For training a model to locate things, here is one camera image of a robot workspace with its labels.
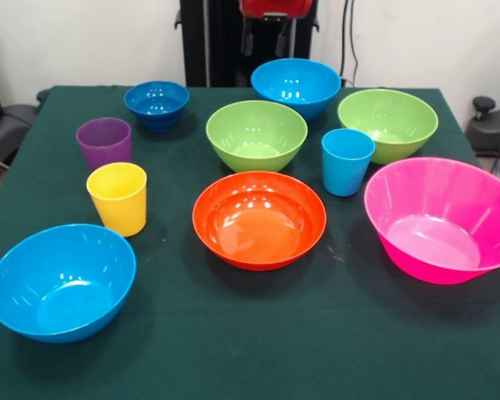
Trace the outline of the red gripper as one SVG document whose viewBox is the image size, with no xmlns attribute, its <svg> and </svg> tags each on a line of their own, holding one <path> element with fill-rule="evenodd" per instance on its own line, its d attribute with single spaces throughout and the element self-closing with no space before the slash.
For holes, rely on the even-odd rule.
<svg viewBox="0 0 500 400">
<path fill-rule="evenodd" d="M 277 35 L 275 56 L 289 57 L 289 37 L 291 21 L 289 19 L 305 18 L 312 5 L 312 0 L 240 0 L 239 9 L 245 17 L 242 21 L 241 53 L 250 57 L 253 52 L 252 19 L 286 18 L 282 20 L 281 29 Z"/>
</svg>

